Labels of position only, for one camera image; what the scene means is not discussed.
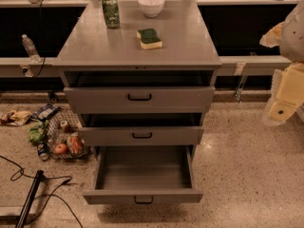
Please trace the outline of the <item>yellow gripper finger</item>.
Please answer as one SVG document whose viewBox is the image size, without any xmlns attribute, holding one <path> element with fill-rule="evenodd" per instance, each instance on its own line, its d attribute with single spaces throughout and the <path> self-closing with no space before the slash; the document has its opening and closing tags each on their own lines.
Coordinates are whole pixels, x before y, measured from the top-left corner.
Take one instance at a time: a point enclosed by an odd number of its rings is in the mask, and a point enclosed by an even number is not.
<svg viewBox="0 0 304 228">
<path fill-rule="evenodd" d="M 259 43 L 266 48 L 274 48 L 280 44 L 281 31 L 284 23 L 278 23 L 271 28 L 266 34 L 264 34 Z"/>
<path fill-rule="evenodd" d="M 271 97 L 262 114 L 268 126 L 285 124 L 304 103 L 304 64 L 291 63 L 284 70 L 276 69 Z"/>
</svg>

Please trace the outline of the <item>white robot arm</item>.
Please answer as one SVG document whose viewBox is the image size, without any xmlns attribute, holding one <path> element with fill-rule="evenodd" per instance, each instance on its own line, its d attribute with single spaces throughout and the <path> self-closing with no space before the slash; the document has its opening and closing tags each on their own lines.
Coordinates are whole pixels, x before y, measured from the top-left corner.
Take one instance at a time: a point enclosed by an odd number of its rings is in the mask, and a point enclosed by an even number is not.
<svg viewBox="0 0 304 228">
<path fill-rule="evenodd" d="M 273 74 L 271 97 L 262 121 L 265 125 L 285 124 L 304 103 L 304 0 L 284 22 L 271 28 L 259 43 L 267 48 L 279 46 L 280 55 L 291 63 Z"/>
</svg>

